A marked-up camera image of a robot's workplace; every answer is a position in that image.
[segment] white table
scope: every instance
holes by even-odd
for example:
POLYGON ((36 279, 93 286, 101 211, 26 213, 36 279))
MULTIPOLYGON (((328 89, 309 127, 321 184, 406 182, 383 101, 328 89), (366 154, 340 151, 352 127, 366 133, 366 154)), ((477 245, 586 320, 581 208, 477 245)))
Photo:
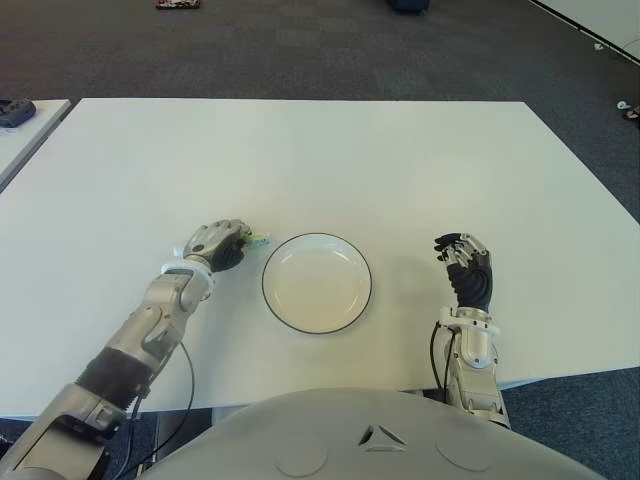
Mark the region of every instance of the white table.
POLYGON ((16 128, 0 128, 0 192, 57 126, 69 100, 37 100, 36 113, 16 128))
MULTIPOLYGON (((0 195, 0 414, 73 381, 200 224, 337 234, 373 275, 351 327, 294 331, 264 304, 275 245, 219 275, 188 325, 195 406, 314 387, 433 387, 454 304, 432 239, 493 253, 504 383, 640 363, 640 229, 523 103, 83 100, 0 195)), ((184 408, 176 353, 143 409, 184 408)))

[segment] robotic hand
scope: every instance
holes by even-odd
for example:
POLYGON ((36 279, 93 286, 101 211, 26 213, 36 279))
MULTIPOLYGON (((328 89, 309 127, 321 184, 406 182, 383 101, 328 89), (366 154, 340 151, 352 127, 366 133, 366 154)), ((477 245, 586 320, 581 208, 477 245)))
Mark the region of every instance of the robotic hand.
POLYGON ((184 336, 187 319, 213 288, 215 272, 237 265, 251 233, 240 220, 200 227, 180 259, 164 265, 140 306, 74 384, 67 385, 0 461, 0 478, 101 478, 104 440, 126 422, 184 336))
POLYGON ((493 277, 491 255, 478 239, 468 233, 450 233, 436 239, 438 260, 447 266, 459 308, 489 312, 493 277))
POLYGON ((502 395, 496 384, 498 355, 493 338, 499 329, 489 316, 493 290, 491 256, 468 233, 450 233, 435 240, 438 260, 447 267, 458 307, 443 307, 438 326, 453 335, 445 348, 447 403, 509 427, 502 395))
POLYGON ((204 263, 212 272, 235 267, 244 258, 242 247, 251 230, 240 220, 220 220, 203 225, 184 248, 185 259, 204 263))

